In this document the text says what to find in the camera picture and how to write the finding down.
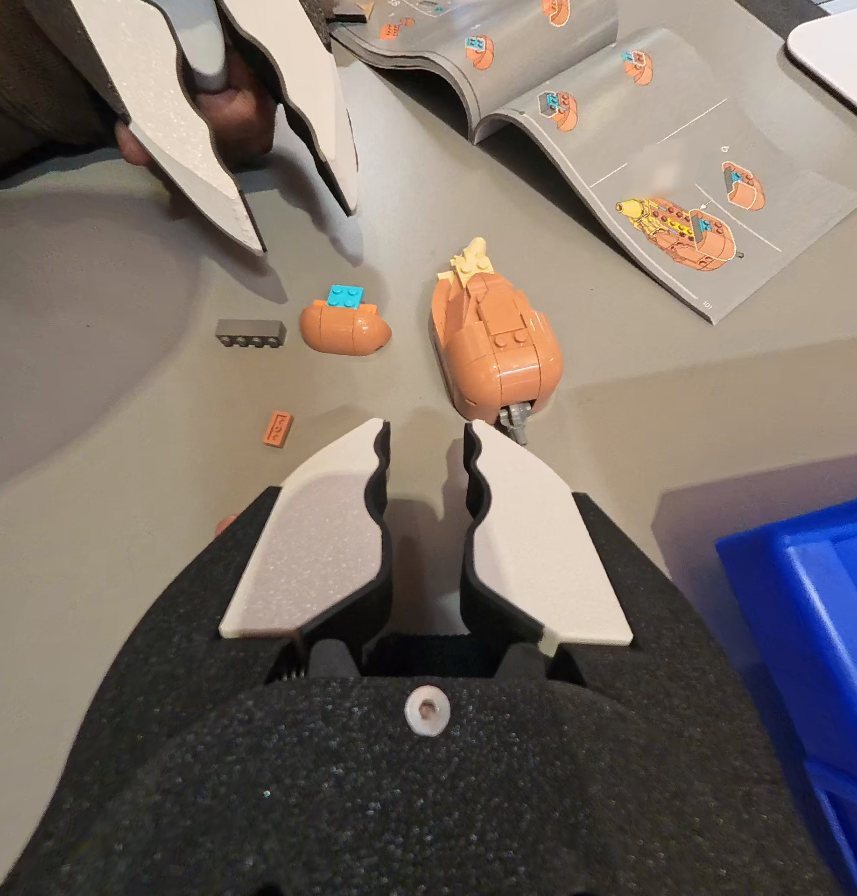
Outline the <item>blue storage bin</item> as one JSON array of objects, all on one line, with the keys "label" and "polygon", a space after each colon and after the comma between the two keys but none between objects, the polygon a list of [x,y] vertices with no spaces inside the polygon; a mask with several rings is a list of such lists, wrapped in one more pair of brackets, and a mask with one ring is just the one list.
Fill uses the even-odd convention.
[{"label": "blue storage bin", "polygon": [[857,890],[857,499],[715,548]]}]

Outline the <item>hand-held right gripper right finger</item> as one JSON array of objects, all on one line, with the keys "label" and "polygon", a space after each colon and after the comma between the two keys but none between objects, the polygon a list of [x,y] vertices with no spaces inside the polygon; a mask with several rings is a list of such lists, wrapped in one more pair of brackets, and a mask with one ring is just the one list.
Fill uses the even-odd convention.
[{"label": "hand-held right gripper right finger", "polygon": [[483,421],[464,428],[471,524],[460,613],[493,644],[624,647],[634,636],[569,485]]}]

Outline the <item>grey desk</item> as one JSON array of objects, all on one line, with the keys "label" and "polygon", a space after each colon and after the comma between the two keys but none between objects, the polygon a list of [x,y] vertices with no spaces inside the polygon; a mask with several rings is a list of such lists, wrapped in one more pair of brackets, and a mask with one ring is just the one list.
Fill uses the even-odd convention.
[{"label": "grey desk", "polygon": [[[857,116],[734,5],[649,2],[800,166],[857,191]],[[280,124],[243,174],[251,257],[101,151],[0,189],[0,883],[39,823],[125,639],[222,518],[363,421],[391,422],[390,627],[455,633],[464,423],[429,343],[432,282],[473,237],[543,308],[566,357],[531,449],[589,494],[751,661],[713,542],[857,497],[857,210],[710,325],[610,239],[524,132],[472,145],[441,78],[337,49],[359,150],[346,218]],[[392,330],[311,349],[300,315],[364,288]],[[221,319],[280,320],[277,349]],[[275,411],[284,447],[262,439]]]}]

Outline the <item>small brown curved brick assembly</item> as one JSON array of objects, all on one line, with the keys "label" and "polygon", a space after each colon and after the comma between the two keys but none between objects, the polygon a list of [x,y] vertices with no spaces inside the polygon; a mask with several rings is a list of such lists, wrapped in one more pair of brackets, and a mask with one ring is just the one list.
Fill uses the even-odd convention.
[{"label": "small brown curved brick assembly", "polygon": [[328,308],[315,300],[300,315],[300,333],[311,349],[328,354],[368,356],[392,338],[389,324],[376,305],[364,300],[356,310]]}]

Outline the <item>person's left forearm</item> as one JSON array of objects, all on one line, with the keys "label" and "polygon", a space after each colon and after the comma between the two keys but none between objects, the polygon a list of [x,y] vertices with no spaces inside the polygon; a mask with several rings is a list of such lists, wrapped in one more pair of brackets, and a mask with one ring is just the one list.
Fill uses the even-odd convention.
[{"label": "person's left forearm", "polygon": [[0,179],[115,145],[119,96],[68,1],[0,1]]}]

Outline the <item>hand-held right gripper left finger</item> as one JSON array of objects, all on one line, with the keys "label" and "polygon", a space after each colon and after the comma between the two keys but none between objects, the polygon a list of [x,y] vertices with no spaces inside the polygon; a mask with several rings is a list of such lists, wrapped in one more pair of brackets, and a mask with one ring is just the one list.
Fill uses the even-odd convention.
[{"label": "hand-held right gripper left finger", "polygon": [[370,639],[390,614],[390,424],[367,420],[283,482],[220,622],[224,639]]}]

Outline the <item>grey instruction booklet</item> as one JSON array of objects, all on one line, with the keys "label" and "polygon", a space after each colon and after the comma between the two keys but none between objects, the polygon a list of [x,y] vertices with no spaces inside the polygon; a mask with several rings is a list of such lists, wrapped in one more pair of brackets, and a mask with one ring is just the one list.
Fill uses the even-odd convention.
[{"label": "grey instruction booklet", "polygon": [[444,77],[477,143],[525,131],[625,252],[715,324],[857,208],[754,127],[665,28],[618,37],[616,2],[375,2],[333,38]]}]

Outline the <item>brown brick model tan tip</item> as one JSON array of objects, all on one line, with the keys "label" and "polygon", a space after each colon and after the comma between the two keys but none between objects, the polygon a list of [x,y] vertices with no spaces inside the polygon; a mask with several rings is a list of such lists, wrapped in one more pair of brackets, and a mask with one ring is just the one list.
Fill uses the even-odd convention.
[{"label": "brown brick model tan tip", "polygon": [[546,316],[495,271],[484,238],[437,275],[430,333],[457,412],[526,446],[527,423],[556,391],[564,358]]}]

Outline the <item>person's left hand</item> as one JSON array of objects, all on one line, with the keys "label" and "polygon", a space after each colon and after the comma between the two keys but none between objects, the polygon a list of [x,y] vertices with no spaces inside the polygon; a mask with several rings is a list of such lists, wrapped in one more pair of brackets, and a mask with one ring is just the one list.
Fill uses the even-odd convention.
[{"label": "person's left hand", "polygon": [[198,91],[196,105],[211,126],[221,158],[232,168],[272,151],[276,104],[232,45],[226,47],[226,73],[227,89]]}]

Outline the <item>wooden book stand white base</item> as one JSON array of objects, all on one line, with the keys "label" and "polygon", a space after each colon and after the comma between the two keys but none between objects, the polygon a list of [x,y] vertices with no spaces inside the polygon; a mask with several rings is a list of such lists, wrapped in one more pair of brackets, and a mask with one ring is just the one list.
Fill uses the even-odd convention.
[{"label": "wooden book stand white base", "polygon": [[809,76],[857,113],[857,1],[817,1],[822,14],[795,26],[788,55]]}]

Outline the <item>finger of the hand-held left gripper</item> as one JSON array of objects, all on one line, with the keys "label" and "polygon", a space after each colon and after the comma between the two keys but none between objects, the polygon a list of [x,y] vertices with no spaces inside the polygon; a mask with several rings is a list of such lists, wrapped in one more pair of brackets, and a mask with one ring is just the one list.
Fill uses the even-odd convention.
[{"label": "finger of the hand-held left gripper", "polygon": [[345,213],[358,206],[358,155],[334,56],[298,1],[221,1],[239,52],[304,141]]},{"label": "finger of the hand-held left gripper", "polygon": [[142,1],[73,2],[125,109],[128,129],[199,211],[255,253],[266,248],[189,99],[168,19]]}]

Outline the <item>dark grey long brick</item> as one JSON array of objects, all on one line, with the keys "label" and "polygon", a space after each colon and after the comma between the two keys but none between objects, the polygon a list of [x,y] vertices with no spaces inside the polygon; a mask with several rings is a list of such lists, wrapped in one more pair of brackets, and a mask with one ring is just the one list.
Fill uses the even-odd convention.
[{"label": "dark grey long brick", "polygon": [[277,349],[286,341],[287,328],[280,320],[221,319],[214,335],[227,348]]}]

